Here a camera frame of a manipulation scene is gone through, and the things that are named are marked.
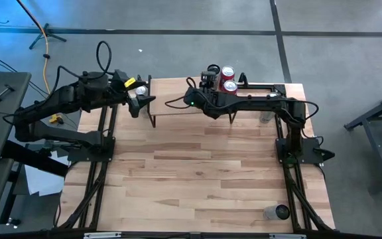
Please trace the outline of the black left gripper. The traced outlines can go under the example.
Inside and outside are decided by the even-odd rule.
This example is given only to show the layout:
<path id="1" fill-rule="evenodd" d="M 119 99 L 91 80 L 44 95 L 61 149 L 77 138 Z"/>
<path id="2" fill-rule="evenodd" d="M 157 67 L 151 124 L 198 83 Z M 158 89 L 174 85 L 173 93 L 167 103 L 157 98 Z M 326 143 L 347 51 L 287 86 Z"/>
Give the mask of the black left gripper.
<path id="1" fill-rule="evenodd" d="M 136 80 L 132 84 L 132 88 L 138 88 L 146 85 L 147 82 L 143 80 Z M 128 91 L 115 90 L 113 87 L 110 87 L 110 91 L 112 94 L 112 100 L 115 103 L 127 104 L 129 106 L 129 113 L 132 118 L 139 117 L 140 110 L 156 99 L 155 96 L 135 96 L 132 98 Z"/>

